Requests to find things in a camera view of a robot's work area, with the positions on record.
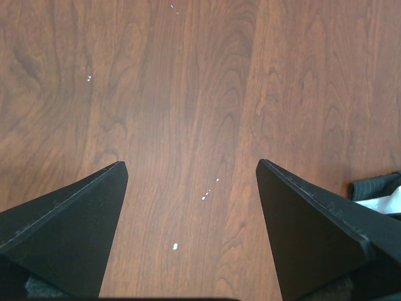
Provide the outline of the dark striped shirt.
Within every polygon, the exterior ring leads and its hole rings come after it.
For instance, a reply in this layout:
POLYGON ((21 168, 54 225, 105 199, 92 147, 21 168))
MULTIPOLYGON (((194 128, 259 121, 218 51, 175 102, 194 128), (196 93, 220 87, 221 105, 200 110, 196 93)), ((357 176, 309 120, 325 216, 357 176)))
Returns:
MULTIPOLYGON (((351 201, 357 203, 357 201, 388 196, 399 186, 400 171, 352 182, 349 185, 348 197, 351 201)), ((390 214, 387 216, 400 220, 400 214, 390 214)))

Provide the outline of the white long sleeve shirt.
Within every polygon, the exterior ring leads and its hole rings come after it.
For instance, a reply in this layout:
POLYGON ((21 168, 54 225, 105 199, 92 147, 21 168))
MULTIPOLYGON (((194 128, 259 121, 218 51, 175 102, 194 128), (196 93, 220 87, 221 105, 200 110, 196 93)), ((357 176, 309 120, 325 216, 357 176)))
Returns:
POLYGON ((400 186, 388 196, 357 201, 357 204, 382 214, 400 214, 400 186))

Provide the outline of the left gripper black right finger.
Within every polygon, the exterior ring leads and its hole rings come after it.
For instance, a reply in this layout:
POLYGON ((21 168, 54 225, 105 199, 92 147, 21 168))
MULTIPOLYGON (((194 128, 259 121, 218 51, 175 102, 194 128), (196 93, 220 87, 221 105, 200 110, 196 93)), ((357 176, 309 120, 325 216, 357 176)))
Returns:
POLYGON ((256 177, 283 299, 400 298, 400 213, 379 213, 266 159, 256 177))

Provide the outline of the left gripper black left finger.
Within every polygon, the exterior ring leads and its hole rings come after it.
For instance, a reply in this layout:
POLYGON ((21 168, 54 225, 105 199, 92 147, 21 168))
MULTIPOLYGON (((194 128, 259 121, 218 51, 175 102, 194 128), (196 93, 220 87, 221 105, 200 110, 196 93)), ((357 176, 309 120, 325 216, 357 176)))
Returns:
POLYGON ((1 296, 99 296, 127 182, 118 161, 3 211, 1 296))

